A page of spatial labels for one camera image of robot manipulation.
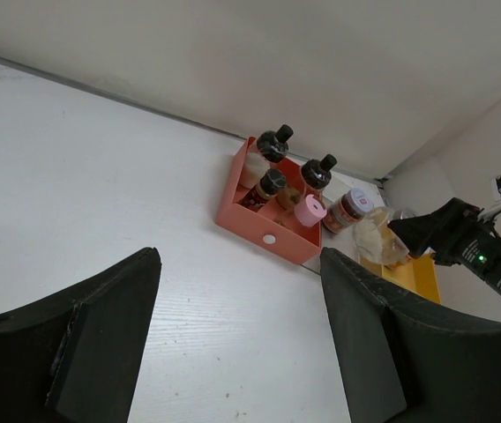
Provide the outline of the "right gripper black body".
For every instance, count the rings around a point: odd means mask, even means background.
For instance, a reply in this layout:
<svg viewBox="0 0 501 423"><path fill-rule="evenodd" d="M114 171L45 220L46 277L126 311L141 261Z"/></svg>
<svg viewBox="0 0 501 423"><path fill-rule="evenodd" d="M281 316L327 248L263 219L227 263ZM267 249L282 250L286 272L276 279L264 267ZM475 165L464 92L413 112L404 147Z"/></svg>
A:
<svg viewBox="0 0 501 423"><path fill-rule="evenodd" d="M501 296L501 235L481 211L455 197L432 212L430 248L436 264L463 266Z"/></svg>

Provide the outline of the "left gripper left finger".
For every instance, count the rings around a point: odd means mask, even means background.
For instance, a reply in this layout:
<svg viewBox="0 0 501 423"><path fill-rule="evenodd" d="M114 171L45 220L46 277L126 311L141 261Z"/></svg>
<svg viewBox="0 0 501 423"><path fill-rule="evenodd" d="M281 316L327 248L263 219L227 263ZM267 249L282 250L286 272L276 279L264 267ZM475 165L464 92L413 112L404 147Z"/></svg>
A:
<svg viewBox="0 0 501 423"><path fill-rule="evenodd" d="M143 248L0 314L0 422L127 421L160 277Z"/></svg>

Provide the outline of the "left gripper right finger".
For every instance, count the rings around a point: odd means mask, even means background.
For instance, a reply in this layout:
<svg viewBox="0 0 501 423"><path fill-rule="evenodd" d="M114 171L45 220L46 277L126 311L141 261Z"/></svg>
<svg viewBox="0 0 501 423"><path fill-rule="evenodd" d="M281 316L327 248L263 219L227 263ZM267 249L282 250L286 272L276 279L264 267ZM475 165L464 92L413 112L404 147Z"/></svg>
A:
<svg viewBox="0 0 501 423"><path fill-rule="evenodd" d="M501 422L501 323L438 305L339 250L320 277L354 422Z"/></svg>

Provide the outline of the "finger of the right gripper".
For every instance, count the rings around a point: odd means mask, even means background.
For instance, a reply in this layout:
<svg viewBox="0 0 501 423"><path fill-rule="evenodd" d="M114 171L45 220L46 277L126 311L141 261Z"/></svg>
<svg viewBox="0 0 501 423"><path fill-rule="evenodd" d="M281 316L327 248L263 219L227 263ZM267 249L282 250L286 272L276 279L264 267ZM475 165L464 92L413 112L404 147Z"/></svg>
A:
<svg viewBox="0 0 501 423"><path fill-rule="evenodd" d="M443 206L424 216L392 220L387 226L414 258L432 249L436 259L460 259L456 246L463 235L466 211L466 206Z"/></svg>

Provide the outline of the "glass jar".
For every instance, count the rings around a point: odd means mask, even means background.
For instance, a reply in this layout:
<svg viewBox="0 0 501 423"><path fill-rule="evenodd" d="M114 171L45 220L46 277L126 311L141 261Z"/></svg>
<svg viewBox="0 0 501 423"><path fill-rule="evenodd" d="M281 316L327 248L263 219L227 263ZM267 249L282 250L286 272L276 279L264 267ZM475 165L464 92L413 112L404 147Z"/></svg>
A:
<svg viewBox="0 0 501 423"><path fill-rule="evenodd" d="M410 219L410 209L378 207L353 225L353 240L359 255L390 269L408 263L412 257L401 239L388 227L392 220Z"/></svg>

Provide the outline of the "silver lid spice jar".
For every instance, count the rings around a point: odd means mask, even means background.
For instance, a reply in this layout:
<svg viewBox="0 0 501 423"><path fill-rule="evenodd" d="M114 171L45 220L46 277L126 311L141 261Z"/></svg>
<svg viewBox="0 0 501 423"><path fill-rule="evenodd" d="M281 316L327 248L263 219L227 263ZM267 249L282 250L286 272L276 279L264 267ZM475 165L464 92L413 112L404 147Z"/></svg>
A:
<svg viewBox="0 0 501 423"><path fill-rule="evenodd" d="M364 219L373 208L373 202L365 192L353 188L331 204L322 223L332 234L339 234Z"/></svg>

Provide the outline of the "pink cap spice bottle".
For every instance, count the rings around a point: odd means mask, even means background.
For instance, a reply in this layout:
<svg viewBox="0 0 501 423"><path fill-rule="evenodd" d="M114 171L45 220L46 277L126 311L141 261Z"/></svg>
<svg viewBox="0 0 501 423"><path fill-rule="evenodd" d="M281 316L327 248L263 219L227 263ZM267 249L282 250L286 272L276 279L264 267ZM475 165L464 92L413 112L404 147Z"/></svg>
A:
<svg viewBox="0 0 501 423"><path fill-rule="evenodd" d="M313 227L326 216L325 205L313 194L309 194L294 207L297 221L304 227Z"/></svg>

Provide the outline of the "black cap brown spice bottle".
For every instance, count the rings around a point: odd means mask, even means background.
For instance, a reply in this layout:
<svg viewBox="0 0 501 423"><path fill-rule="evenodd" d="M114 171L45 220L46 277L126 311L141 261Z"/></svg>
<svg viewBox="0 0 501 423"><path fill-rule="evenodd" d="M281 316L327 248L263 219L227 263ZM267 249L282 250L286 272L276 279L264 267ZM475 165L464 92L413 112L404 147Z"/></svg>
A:
<svg viewBox="0 0 501 423"><path fill-rule="evenodd" d="M337 160L332 154L326 154L321 159L308 160L301 166L300 174L307 193L320 196L332 180L332 169Z"/></svg>

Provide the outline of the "small dark spice bottle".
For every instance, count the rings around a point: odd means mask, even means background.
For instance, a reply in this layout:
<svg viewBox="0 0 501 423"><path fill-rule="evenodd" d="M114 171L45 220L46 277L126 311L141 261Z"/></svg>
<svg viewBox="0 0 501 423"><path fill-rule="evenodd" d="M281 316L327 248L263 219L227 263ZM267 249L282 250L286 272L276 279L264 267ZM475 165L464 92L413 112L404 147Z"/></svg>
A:
<svg viewBox="0 0 501 423"><path fill-rule="evenodd" d="M280 170L271 168L238 203L251 211L258 212L286 186L286 176Z"/></svg>

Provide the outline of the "black cap white powder bottle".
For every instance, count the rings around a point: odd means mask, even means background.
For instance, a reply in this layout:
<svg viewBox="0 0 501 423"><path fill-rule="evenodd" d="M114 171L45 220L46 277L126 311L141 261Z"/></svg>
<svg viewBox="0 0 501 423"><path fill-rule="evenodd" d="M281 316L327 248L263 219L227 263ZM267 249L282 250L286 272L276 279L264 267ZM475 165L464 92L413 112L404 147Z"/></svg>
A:
<svg viewBox="0 0 501 423"><path fill-rule="evenodd" d="M248 148L239 184L251 189L270 168L276 168L288 154L293 129L282 124L277 130L263 132Z"/></svg>

